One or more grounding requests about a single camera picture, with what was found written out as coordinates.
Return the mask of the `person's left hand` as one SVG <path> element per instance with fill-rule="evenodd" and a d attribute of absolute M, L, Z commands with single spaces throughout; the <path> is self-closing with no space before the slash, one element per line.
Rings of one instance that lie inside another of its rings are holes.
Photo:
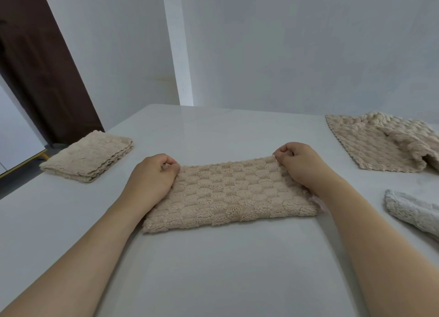
<path fill-rule="evenodd" d="M 170 191 L 177 174 L 161 170 L 160 154 L 135 166 L 121 194 L 124 201 L 152 208 Z"/>

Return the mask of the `person's right hand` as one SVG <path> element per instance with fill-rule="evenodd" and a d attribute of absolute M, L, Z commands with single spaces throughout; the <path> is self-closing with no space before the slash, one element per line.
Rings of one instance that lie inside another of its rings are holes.
<path fill-rule="evenodd" d="M 344 180 L 320 157 L 309 145 L 300 142 L 295 144 L 294 162 L 284 166 L 294 181 L 305 186 L 313 194 L 343 185 Z"/>

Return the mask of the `beige textured cloth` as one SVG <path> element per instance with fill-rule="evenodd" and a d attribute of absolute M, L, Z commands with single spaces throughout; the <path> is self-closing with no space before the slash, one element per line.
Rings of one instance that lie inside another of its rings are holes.
<path fill-rule="evenodd" d="M 322 212 L 310 191 L 274 156 L 182 166 L 167 195 L 145 217 L 143 233 Z"/>

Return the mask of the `person's left forearm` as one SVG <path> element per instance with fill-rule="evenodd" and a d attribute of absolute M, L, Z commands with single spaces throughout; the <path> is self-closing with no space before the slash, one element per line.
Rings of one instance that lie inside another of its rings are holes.
<path fill-rule="evenodd" d="M 121 195 L 0 317 L 93 317 L 129 237 L 161 199 Z"/>

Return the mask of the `person's right forearm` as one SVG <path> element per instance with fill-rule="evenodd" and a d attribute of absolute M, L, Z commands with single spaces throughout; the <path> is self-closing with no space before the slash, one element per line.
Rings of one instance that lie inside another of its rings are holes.
<path fill-rule="evenodd" d="M 337 225 L 370 317 L 439 317 L 436 266 L 339 175 L 317 175 L 310 190 Z"/>

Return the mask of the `folded beige cloth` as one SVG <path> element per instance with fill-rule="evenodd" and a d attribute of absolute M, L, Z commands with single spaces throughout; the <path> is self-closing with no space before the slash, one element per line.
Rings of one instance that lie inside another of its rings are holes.
<path fill-rule="evenodd" d="M 93 131 L 40 164 L 48 174 L 89 183 L 134 148 L 131 138 Z"/>

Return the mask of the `crumpled beige cloth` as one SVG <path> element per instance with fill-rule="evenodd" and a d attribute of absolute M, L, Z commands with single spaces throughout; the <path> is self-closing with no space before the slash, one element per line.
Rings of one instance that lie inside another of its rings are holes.
<path fill-rule="evenodd" d="M 430 166 L 439 173 L 439 134 L 422 120 L 380 112 L 325 119 L 361 169 L 416 173 Z"/>

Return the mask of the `grey fluffy cloth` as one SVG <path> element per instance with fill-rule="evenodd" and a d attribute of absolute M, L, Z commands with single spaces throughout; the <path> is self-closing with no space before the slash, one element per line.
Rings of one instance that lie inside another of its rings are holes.
<path fill-rule="evenodd" d="M 416 227 L 439 243 L 439 204 L 428 203 L 403 192 L 387 190 L 385 208 L 393 217 Z"/>

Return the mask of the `dark brown door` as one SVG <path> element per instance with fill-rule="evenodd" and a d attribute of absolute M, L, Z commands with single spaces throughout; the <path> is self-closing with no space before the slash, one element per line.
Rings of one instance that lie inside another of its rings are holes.
<path fill-rule="evenodd" d="M 0 0 L 0 73 L 49 144 L 104 132 L 47 0 Z"/>

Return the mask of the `white panel with gold frame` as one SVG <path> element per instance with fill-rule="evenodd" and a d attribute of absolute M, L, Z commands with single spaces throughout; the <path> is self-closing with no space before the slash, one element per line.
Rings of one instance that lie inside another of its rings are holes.
<path fill-rule="evenodd" d="M 47 144 L 0 74 L 0 179 L 35 159 L 47 160 Z"/>

